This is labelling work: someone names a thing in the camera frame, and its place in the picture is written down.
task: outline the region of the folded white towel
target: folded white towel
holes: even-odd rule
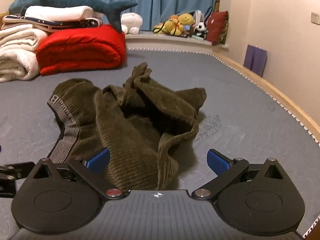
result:
[[[0,82],[29,80],[39,73],[40,68],[34,52],[24,49],[0,51]]]
[[[2,49],[26,49],[35,51],[46,32],[33,29],[32,24],[23,24],[0,31],[0,51]]]
[[[87,18],[101,19],[103,13],[94,12],[91,7],[86,5],[69,8],[30,6],[24,16],[51,22],[69,22]]]

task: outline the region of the crosshair logo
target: crosshair logo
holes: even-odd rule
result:
[[[160,197],[164,196],[164,194],[157,192],[157,193],[153,194],[153,196],[155,196],[156,198],[160,198]]]

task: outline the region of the panda plush toy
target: panda plush toy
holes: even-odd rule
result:
[[[195,34],[194,34],[195,38],[205,40],[207,33],[208,33],[208,30],[204,22],[199,22],[195,29]]]

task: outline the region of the red pillow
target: red pillow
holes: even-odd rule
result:
[[[228,29],[228,12],[213,12],[207,22],[206,40],[212,42],[212,45],[218,45],[223,40]]]

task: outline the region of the white plush toy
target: white plush toy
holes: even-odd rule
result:
[[[124,34],[139,34],[142,17],[137,13],[124,13],[121,16],[121,29]]]

